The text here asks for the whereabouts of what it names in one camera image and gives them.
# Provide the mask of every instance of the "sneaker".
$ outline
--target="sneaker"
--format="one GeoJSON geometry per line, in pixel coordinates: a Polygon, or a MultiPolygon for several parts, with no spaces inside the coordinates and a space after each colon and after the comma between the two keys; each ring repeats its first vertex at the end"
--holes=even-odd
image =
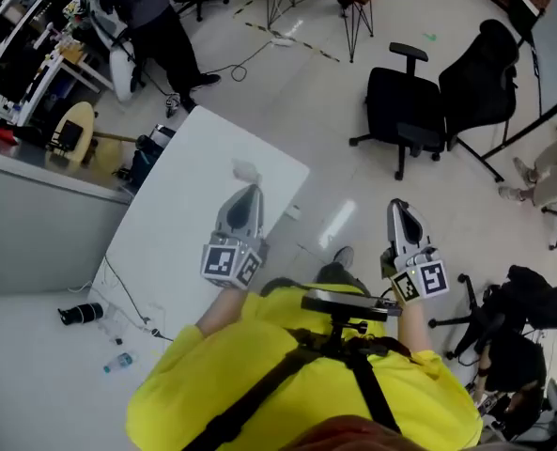
{"type": "Polygon", "coordinates": [[[534,187],[537,183],[537,173],[518,157],[515,157],[512,162],[514,162],[516,171],[522,177],[526,186],[534,187]]]}
{"type": "Polygon", "coordinates": [[[345,269],[350,268],[353,264],[353,247],[343,247],[334,255],[333,262],[338,262],[345,269]]]}
{"type": "Polygon", "coordinates": [[[512,187],[507,187],[505,185],[500,187],[499,193],[504,199],[515,200],[517,202],[524,202],[524,200],[526,200],[522,197],[520,189],[512,189],[512,187]]]}
{"type": "Polygon", "coordinates": [[[201,73],[196,82],[193,85],[193,88],[200,88],[202,86],[215,86],[222,81],[222,77],[215,73],[201,73]]]}
{"type": "Polygon", "coordinates": [[[196,102],[190,96],[181,97],[180,103],[189,114],[194,110],[194,107],[196,107],[196,102]]]}

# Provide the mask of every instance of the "black harness strap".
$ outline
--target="black harness strap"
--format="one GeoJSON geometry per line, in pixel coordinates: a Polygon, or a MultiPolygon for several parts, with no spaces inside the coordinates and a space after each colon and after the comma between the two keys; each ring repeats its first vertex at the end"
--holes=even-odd
{"type": "Polygon", "coordinates": [[[280,384],[290,376],[297,374],[304,365],[314,362],[320,356],[320,352],[301,347],[289,352],[247,394],[222,414],[209,421],[205,430],[194,438],[184,448],[184,451],[210,451],[217,449],[223,443],[236,439],[244,424],[280,384]]]}
{"type": "Polygon", "coordinates": [[[365,404],[370,411],[372,420],[401,434],[401,429],[399,429],[391,408],[389,408],[389,403],[386,397],[384,397],[382,389],[380,389],[380,384],[372,370],[372,365],[366,357],[361,354],[352,355],[347,361],[347,367],[353,371],[355,381],[357,381],[357,385],[362,391],[362,396],[364,396],[365,404]]]}

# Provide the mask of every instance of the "person standing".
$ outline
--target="person standing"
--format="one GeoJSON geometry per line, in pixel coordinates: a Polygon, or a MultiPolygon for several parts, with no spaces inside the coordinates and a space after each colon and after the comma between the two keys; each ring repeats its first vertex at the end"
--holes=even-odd
{"type": "Polygon", "coordinates": [[[518,157],[514,158],[514,166],[529,189],[501,186],[499,193],[502,198],[518,202],[528,199],[535,207],[545,207],[557,202],[557,141],[535,159],[534,168],[530,168],[518,157]]]}
{"type": "Polygon", "coordinates": [[[219,75],[201,73],[193,46],[170,0],[106,0],[116,9],[131,30],[131,39],[139,58],[151,57],[167,73],[180,103],[191,112],[196,103],[191,90],[220,82],[219,75]]]}

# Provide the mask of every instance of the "red object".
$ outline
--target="red object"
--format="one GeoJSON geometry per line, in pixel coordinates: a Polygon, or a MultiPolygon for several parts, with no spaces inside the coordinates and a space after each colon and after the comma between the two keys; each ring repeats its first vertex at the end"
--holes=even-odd
{"type": "Polygon", "coordinates": [[[15,137],[13,136],[13,131],[9,131],[7,129],[0,129],[0,140],[12,146],[18,145],[15,137]]]}

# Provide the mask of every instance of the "yellow shirt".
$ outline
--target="yellow shirt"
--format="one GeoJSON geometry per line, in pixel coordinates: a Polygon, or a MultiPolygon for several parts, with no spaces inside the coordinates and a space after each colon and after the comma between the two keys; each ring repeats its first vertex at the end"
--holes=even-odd
{"type": "MultiPolygon", "coordinates": [[[[126,428],[133,442],[144,451],[182,449],[297,347],[285,329],[328,334],[330,316],[301,309],[304,292],[278,288],[267,298],[249,294],[241,321],[207,338],[195,326],[185,327],[132,397],[126,428]]],[[[367,334],[384,335],[380,323],[368,324],[367,334]]],[[[344,331],[345,338],[356,334],[344,331]]],[[[413,359],[419,364],[396,352],[369,358],[402,434],[428,450],[475,445],[482,422],[466,390],[434,352],[414,353],[413,359]]],[[[371,419],[353,373],[341,362],[318,358],[288,378],[239,437],[220,449],[279,449],[343,414],[371,419]]]]}

